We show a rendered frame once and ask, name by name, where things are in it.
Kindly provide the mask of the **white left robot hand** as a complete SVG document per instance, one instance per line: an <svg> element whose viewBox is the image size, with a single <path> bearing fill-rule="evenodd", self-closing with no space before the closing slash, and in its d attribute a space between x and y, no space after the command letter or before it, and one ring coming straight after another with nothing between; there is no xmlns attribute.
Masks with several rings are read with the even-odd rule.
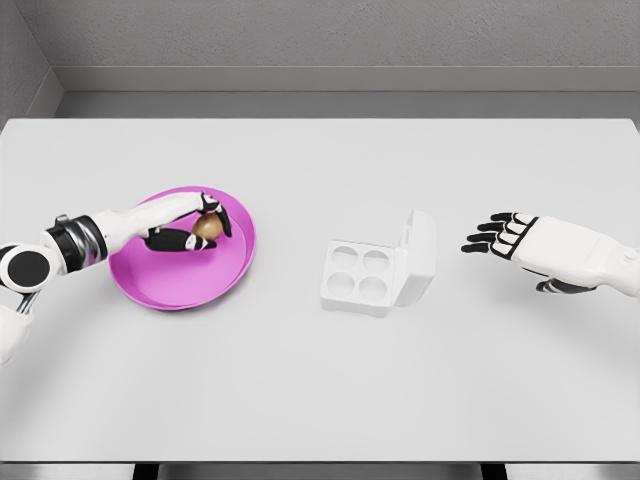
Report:
<svg viewBox="0 0 640 480"><path fill-rule="evenodd" d="M222 231L232 237L232 225L222 203L203 191L178 192L145 202L133 209L134 224L141 230L135 233L144 240L146 247L156 252L186 252L209 250L217 247L215 239L206 239L186 230L168 228L167 225L198 213L217 217Z"/></svg>

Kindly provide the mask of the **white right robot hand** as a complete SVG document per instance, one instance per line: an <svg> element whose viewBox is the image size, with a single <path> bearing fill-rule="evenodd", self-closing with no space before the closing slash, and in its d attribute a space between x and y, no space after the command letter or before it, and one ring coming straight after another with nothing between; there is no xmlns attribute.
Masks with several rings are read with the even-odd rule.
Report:
<svg viewBox="0 0 640 480"><path fill-rule="evenodd" d="M539 292L579 294L606 283L607 269L619 260L621 245L554 217L504 212L478 225L461 251L493 255L543 276L536 286Z"/></svg>

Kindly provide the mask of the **brown egg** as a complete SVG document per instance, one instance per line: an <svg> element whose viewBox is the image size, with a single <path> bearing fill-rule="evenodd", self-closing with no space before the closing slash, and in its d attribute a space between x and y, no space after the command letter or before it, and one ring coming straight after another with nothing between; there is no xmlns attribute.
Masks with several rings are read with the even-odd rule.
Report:
<svg viewBox="0 0 640 480"><path fill-rule="evenodd" d="M224 232L222 221L216 213L201 215L192 227L192 233L207 241L215 241Z"/></svg>

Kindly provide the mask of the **white egg box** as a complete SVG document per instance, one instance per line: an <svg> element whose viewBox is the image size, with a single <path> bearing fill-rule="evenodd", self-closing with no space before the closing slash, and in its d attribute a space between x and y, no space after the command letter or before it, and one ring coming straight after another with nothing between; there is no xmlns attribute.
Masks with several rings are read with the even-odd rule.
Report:
<svg viewBox="0 0 640 480"><path fill-rule="evenodd" d="M437 228L414 210L394 247L332 240L328 244L320 304L326 310L384 317L418 302L436 272Z"/></svg>

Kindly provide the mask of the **magenta plate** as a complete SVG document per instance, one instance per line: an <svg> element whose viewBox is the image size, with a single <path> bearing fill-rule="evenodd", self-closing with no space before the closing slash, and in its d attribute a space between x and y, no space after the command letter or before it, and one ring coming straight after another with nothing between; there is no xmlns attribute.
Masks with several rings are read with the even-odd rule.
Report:
<svg viewBox="0 0 640 480"><path fill-rule="evenodd" d="M201 252L154 252L139 238L109 259L111 276L134 302L157 310L183 310L209 303L244 276L256 249L256 228L247 208L232 195L212 187L185 186L155 194L206 192L227 210L233 235L220 236L217 247Z"/></svg>

